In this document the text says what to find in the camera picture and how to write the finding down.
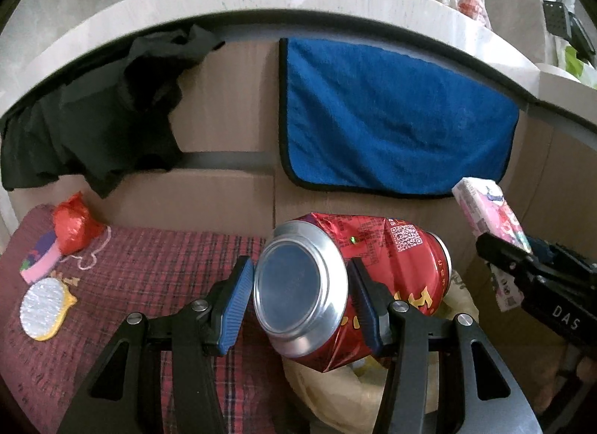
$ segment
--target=trash bag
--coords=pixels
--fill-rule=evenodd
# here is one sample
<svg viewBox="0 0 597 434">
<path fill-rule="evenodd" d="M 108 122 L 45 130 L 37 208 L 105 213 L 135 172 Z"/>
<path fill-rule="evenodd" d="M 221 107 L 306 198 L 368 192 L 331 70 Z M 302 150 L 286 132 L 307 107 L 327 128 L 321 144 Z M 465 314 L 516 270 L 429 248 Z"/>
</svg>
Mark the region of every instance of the trash bag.
<svg viewBox="0 0 597 434">
<path fill-rule="evenodd" d="M 106 228 L 91 216 L 80 191 L 59 204 L 53 217 L 58 248 L 62 255 L 84 249 Z"/>
</svg>

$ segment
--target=plaid fabric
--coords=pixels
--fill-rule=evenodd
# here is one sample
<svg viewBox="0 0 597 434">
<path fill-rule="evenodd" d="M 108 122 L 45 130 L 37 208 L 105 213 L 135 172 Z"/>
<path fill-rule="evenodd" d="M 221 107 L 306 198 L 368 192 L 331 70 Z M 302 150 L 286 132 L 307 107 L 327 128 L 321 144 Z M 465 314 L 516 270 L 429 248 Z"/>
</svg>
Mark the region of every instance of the plaid fabric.
<svg viewBox="0 0 597 434">
<path fill-rule="evenodd" d="M 28 286 L 19 267 L 52 228 L 52 209 L 31 210 L 0 258 L 0 375 L 41 434 L 57 431 L 81 381 L 128 313 L 149 318 L 175 313 L 226 278 L 238 255 L 257 260 L 263 247 L 253 237 L 112 227 L 112 239 L 92 269 L 80 270 L 73 258 L 56 267 L 78 302 L 58 334 L 38 342 L 20 325 Z M 84 251 L 84 267 L 105 238 L 106 232 Z M 272 417 L 287 384 L 251 303 L 237 344 L 216 360 L 214 374 L 230 433 L 274 432 Z M 162 354 L 162 411 L 165 432 L 175 433 L 170 352 Z"/>
</svg>

